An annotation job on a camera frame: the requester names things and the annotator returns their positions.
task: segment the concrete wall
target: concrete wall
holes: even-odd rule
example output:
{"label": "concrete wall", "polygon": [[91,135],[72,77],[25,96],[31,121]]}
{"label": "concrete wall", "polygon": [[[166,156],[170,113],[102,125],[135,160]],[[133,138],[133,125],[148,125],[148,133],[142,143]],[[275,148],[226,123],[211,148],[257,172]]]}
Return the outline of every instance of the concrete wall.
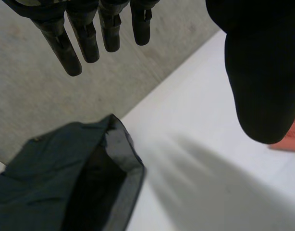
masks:
{"label": "concrete wall", "polygon": [[121,117],[161,83],[217,30],[204,0],[161,0],[153,9],[151,41],[138,47],[129,6],[121,14],[121,48],[106,53],[95,18],[100,60],[68,76],[41,32],[0,1],[0,161],[8,162],[28,138],[71,121]]}

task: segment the dark green bag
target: dark green bag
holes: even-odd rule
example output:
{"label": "dark green bag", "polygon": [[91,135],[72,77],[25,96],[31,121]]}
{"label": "dark green bag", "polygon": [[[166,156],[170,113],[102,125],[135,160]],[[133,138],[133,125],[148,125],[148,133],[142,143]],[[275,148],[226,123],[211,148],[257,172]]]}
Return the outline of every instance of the dark green bag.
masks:
{"label": "dark green bag", "polygon": [[0,174],[0,231],[123,231],[144,172],[113,115],[31,139]]}

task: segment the gloved hand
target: gloved hand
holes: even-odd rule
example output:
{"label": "gloved hand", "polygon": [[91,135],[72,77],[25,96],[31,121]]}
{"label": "gloved hand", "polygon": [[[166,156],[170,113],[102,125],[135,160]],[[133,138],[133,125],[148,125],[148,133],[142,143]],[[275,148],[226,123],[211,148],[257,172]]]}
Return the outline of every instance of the gloved hand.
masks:
{"label": "gloved hand", "polygon": [[[42,31],[65,71],[71,76],[82,72],[81,64],[64,29],[64,12],[75,32],[86,62],[99,59],[93,18],[98,10],[105,48],[115,52],[120,47],[119,13],[129,0],[3,0],[23,17],[30,18]],[[146,45],[150,38],[151,9],[159,0],[130,0],[135,41]]]}

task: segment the glove finger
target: glove finger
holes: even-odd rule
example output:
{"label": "glove finger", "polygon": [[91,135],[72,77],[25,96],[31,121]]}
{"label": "glove finger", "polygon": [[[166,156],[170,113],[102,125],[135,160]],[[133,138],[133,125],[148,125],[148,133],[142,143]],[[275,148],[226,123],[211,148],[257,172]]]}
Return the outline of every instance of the glove finger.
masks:
{"label": "glove finger", "polygon": [[99,20],[103,35],[105,49],[115,52],[120,48],[120,25],[119,13],[128,4],[129,0],[100,0]]}
{"label": "glove finger", "polygon": [[157,2],[159,0],[131,0],[134,37],[139,46],[149,42],[152,8]]}
{"label": "glove finger", "polygon": [[65,71],[71,76],[81,74],[81,64],[64,28],[64,17],[46,22],[33,22],[41,30]]}
{"label": "glove finger", "polygon": [[67,16],[87,63],[94,63],[99,59],[96,30],[93,25],[97,7],[98,0],[67,3]]}

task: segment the black fabric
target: black fabric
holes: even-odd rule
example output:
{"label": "black fabric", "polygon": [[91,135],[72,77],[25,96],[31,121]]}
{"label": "black fabric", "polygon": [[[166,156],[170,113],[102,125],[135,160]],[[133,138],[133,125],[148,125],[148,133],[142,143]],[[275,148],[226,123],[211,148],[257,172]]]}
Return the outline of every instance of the black fabric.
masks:
{"label": "black fabric", "polygon": [[29,140],[0,174],[0,231],[124,231],[144,176],[129,145],[113,115]]}
{"label": "black fabric", "polygon": [[105,147],[97,147],[77,180],[62,231],[101,231],[125,178]]}
{"label": "black fabric", "polygon": [[295,118],[295,0],[206,0],[222,30],[239,122],[263,143],[280,141]]}
{"label": "black fabric", "polygon": [[36,21],[49,21],[51,19],[61,18],[66,9],[66,2],[46,6],[25,6],[15,0],[2,1],[20,16]]}

